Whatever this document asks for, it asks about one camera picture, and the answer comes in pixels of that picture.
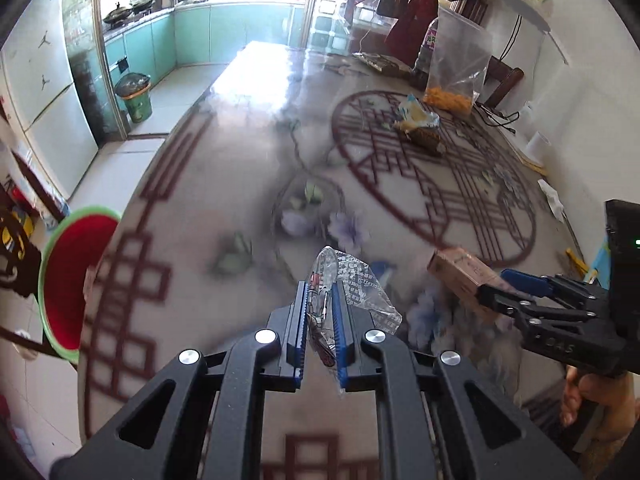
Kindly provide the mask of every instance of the green trash can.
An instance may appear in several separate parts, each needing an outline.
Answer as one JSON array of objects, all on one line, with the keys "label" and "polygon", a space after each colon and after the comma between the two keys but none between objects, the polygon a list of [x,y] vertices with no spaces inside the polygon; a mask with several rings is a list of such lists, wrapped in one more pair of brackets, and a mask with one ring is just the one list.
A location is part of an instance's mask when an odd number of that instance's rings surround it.
[{"label": "green trash can", "polygon": [[124,101],[133,123],[141,123],[151,117],[151,78],[148,75],[132,72],[114,86],[113,91]]}]

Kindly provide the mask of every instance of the cardboard box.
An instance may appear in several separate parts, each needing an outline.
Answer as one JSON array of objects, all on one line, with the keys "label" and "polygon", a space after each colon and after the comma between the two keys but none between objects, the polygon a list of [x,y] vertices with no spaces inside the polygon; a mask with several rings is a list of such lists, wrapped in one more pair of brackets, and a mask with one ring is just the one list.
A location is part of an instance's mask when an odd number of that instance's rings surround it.
[{"label": "cardboard box", "polygon": [[429,262],[428,271],[488,324],[495,322],[500,314],[478,303],[476,300],[478,287],[489,284],[508,292],[517,292],[509,283],[462,247],[436,251]]}]

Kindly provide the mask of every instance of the white refrigerator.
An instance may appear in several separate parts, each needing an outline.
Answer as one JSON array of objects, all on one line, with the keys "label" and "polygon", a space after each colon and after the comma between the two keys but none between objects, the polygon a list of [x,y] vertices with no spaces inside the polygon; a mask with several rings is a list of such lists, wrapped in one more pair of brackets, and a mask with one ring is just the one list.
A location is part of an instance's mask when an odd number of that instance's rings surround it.
[{"label": "white refrigerator", "polygon": [[13,131],[68,199],[98,147],[66,55],[61,0],[32,0],[0,52],[0,99]]}]

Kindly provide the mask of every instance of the metal screw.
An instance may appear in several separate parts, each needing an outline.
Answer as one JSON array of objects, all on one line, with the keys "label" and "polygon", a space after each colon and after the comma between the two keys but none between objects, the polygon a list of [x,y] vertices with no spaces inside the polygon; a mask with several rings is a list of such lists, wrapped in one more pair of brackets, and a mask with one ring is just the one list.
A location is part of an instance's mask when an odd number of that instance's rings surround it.
[{"label": "metal screw", "polygon": [[198,361],[200,354],[196,350],[185,350],[180,352],[178,359],[183,365],[192,365]]},{"label": "metal screw", "polygon": [[455,366],[460,364],[460,354],[454,352],[453,350],[447,350],[446,352],[442,353],[442,355],[440,356],[440,360],[446,365]]},{"label": "metal screw", "polygon": [[369,330],[364,337],[370,343],[382,343],[386,335],[382,330]]},{"label": "metal screw", "polygon": [[276,333],[273,330],[269,330],[268,328],[265,328],[264,330],[258,330],[258,332],[255,333],[255,340],[263,345],[267,345],[273,341],[276,341],[276,337]]}]

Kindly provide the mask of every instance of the human hand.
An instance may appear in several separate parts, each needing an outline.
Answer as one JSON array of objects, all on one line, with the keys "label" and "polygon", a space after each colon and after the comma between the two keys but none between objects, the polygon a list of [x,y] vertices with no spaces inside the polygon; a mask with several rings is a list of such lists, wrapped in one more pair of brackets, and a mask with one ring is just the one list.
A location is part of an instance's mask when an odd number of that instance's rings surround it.
[{"label": "human hand", "polygon": [[629,434],[636,423],[636,399],[631,373],[611,379],[588,374],[578,380],[578,370],[569,366],[562,395],[560,421],[564,427],[572,425],[583,399],[606,407],[605,417],[595,438],[603,442],[617,440]]}]

